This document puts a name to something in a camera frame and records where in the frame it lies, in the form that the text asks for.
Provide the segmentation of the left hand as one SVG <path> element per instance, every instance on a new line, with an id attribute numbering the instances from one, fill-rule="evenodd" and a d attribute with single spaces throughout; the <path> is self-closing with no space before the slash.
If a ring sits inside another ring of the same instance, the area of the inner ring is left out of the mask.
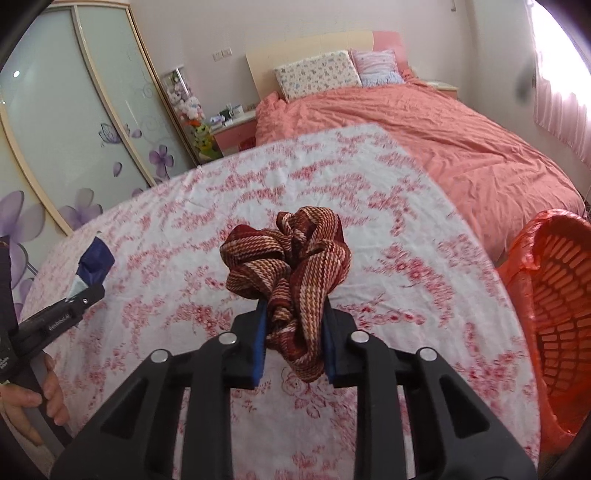
<path id="1" fill-rule="evenodd" d="M 47 416 L 57 426 L 64 426 L 70 419 L 69 411 L 64 403 L 64 396 L 57 375 L 54 372 L 55 362 L 44 353 L 43 360 L 47 376 L 42 386 L 43 394 L 39 394 L 16 384 L 1 385 L 1 400 L 5 414 L 13 427 L 35 446 L 44 444 L 39 432 L 27 418 L 25 408 L 37 408 L 42 399 L 47 401 Z"/>

